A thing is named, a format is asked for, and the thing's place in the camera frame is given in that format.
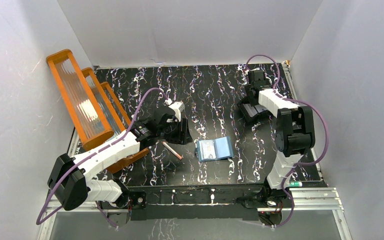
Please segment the black card box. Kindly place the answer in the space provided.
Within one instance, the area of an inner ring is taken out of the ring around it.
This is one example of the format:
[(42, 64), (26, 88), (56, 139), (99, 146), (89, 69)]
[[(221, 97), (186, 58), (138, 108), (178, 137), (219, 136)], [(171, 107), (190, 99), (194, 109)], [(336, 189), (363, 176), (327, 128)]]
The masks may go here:
[(237, 106), (247, 124), (253, 123), (259, 118), (266, 117), (270, 114), (270, 111), (262, 105), (251, 105), (250, 103), (239, 102)]

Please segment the blue leather card holder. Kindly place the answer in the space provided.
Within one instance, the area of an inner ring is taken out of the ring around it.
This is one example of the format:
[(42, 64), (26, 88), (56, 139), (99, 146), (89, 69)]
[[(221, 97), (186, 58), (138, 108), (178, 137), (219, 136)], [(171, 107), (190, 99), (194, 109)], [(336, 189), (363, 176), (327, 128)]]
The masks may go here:
[(216, 157), (214, 159), (202, 159), (200, 142), (206, 141), (206, 140), (198, 140), (196, 142), (195, 154), (197, 155), (199, 162), (202, 163), (202, 162), (227, 160), (234, 156), (233, 146), (232, 146), (231, 138), (229, 136), (224, 136), (217, 139), (207, 139), (207, 140), (214, 142)]

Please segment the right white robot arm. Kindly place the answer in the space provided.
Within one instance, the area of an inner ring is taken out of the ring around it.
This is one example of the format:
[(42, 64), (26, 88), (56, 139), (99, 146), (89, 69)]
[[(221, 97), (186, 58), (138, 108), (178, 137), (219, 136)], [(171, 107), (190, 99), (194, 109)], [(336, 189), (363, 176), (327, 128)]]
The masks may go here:
[(249, 71), (247, 78), (245, 97), (238, 103), (245, 121), (249, 123), (268, 115), (275, 117), (276, 159), (265, 180), (269, 188), (261, 194), (266, 206), (275, 207), (282, 199), (279, 190), (289, 186), (289, 172), (315, 145), (313, 111), (272, 89), (263, 69)]

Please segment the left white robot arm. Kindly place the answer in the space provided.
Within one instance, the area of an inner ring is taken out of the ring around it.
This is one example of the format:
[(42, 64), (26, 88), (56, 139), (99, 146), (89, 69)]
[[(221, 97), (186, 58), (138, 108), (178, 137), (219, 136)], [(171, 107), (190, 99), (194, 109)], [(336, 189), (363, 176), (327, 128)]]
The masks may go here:
[(119, 181), (94, 180), (94, 176), (162, 140), (176, 145), (193, 141), (188, 119), (177, 116), (169, 107), (160, 107), (153, 116), (133, 121), (130, 129), (87, 152), (72, 157), (60, 155), (47, 181), (49, 195), (55, 196), (66, 211), (86, 201), (111, 202), (124, 208), (130, 200), (129, 190)]

